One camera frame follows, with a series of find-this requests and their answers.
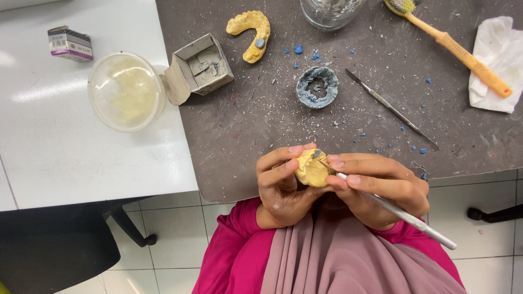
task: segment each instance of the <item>clear plastic container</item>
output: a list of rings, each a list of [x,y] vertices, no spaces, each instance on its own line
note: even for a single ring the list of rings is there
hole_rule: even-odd
[[[165,105],[165,90],[155,69],[130,52],[96,61],[89,73],[87,93],[98,118],[125,133],[145,128]]]
[[[305,18],[316,28],[333,31],[348,24],[366,0],[301,0]]]

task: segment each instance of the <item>orange toothbrush handle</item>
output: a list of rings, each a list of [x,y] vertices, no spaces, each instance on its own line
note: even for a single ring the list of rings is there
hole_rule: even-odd
[[[451,38],[449,33],[439,31],[429,24],[423,22],[419,18],[412,15],[412,13],[405,14],[405,18],[410,20],[413,24],[417,25],[420,29],[426,31],[429,35],[436,39],[436,42],[443,47],[447,48],[452,54],[454,54],[461,62],[463,62],[480,80],[489,86],[497,95],[502,98],[507,98],[512,94],[510,89],[505,82],[503,82],[497,75],[489,70],[483,63],[481,63],[476,57],[470,54],[465,48],[460,46],[454,39]]]

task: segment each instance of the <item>white tiled floor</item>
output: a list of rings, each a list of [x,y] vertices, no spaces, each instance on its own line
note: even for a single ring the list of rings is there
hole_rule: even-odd
[[[429,181],[429,225],[450,237],[448,251],[469,294],[523,293],[523,220],[487,224],[466,218],[474,206],[494,212],[523,203],[523,171]],[[144,235],[158,243],[140,248],[115,224],[108,224],[120,262],[101,275],[60,294],[191,293],[203,254],[216,227],[234,203],[216,204],[197,191],[155,196],[125,206]]]

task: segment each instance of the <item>hand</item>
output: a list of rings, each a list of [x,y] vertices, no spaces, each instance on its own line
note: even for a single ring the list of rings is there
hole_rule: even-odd
[[[258,191],[261,204],[256,211],[256,222],[261,229],[277,229],[294,225],[325,192],[332,188],[308,187],[296,191],[298,184],[294,172],[296,159],[304,150],[316,148],[315,143],[281,147],[260,157],[256,163]]]
[[[427,182],[393,159],[377,154],[346,153],[328,155],[327,162],[333,169],[349,176],[347,180],[328,176],[325,182],[333,186],[338,197],[370,228],[385,231],[401,219],[357,193],[358,190],[377,194],[415,217],[428,212]]]

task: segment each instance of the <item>small box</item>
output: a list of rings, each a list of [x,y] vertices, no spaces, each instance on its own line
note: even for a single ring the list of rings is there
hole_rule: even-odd
[[[173,105],[184,103],[191,93],[205,95],[234,80],[220,43],[208,33],[173,53],[163,81]]]
[[[47,31],[51,55],[83,62],[93,60],[89,35],[70,30],[68,26]]]

